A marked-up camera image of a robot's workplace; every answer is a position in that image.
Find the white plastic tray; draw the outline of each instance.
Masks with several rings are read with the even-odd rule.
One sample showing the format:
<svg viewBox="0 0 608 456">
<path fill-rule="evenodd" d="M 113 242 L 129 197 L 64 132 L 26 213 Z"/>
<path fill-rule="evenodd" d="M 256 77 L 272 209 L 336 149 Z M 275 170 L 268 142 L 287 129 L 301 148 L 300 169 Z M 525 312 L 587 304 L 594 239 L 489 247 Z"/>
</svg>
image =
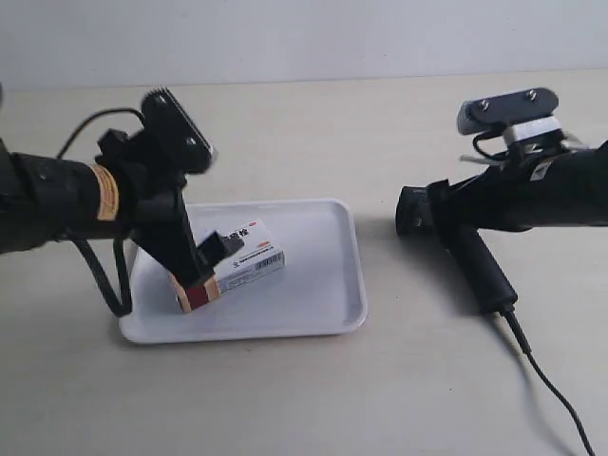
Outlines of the white plastic tray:
<svg viewBox="0 0 608 456">
<path fill-rule="evenodd" d="M 262 219 L 285 251 L 285 267 L 184 314 L 167 272 L 139 249 L 131 271 L 133 313 L 120 320 L 142 344 L 338 334 L 367 314 L 349 208 L 336 199 L 188 206 L 197 242 Z"/>
</svg>

